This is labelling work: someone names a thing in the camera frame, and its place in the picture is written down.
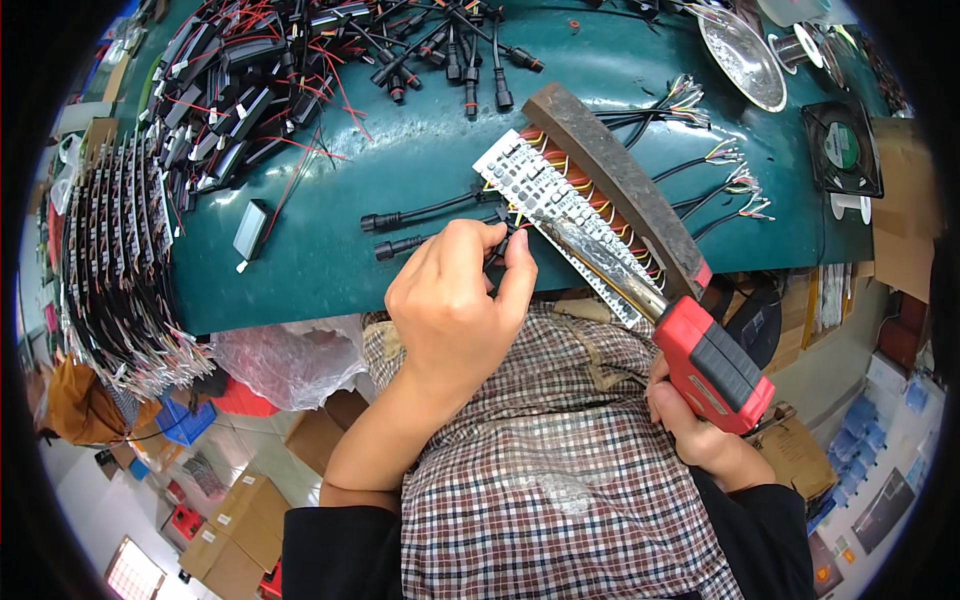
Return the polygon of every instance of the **blue plastic crate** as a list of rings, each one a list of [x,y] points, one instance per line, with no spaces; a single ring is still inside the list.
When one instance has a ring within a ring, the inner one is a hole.
[[[191,445],[196,442],[197,438],[217,418],[209,402],[201,404],[195,416],[189,415],[190,411],[185,406],[177,404],[170,398],[163,398],[161,402],[163,408],[156,414],[156,424],[159,425],[167,440],[177,444]]]

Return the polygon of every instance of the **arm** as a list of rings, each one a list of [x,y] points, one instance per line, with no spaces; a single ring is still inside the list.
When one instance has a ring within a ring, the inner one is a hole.
[[[334,448],[321,506],[397,512],[395,490],[430,437],[455,417],[507,355],[537,280],[526,231],[510,238],[495,299],[485,254],[507,228],[453,221],[410,257],[385,302],[407,356],[396,377]]]
[[[658,353],[650,370],[647,402],[653,422],[661,421],[677,439],[680,460],[705,470],[727,493],[777,483],[773,468],[752,446],[697,419],[673,384],[665,380],[669,373],[663,354]]]

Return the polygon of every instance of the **right hand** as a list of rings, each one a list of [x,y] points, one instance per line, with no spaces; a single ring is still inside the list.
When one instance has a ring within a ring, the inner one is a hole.
[[[666,380],[669,374],[670,366],[663,358],[663,352],[658,352],[650,368],[646,392],[650,419],[654,423],[662,422],[663,428],[677,439],[680,460],[710,471],[711,463],[729,447],[733,434],[721,431],[707,420],[697,419],[677,388]]]
[[[387,310],[407,350],[400,373],[426,396],[448,398],[423,407],[449,412],[448,418],[503,362],[533,295],[537,264],[521,229],[504,254],[496,298],[488,296],[484,256],[506,233],[502,223],[451,221],[414,252],[387,290]]]

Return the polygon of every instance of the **black sleeve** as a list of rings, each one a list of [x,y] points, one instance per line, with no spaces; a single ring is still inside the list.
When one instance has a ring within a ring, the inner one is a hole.
[[[702,469],[691,467],[690,474],[743,597],[813,598],[804,499],[777,484],[727,495]]]
[[[287,511],[280,578],[283,600],[399,599],[400,520],[375,506]]]

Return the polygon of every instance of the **soldering iron handle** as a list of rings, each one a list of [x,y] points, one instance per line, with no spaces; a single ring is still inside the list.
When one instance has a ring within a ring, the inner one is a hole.
[[[774,396],[774,385],[747,352],[690,297],[667,308],[654,343],[670,381],[698,416],[736,435],[748,433]]]

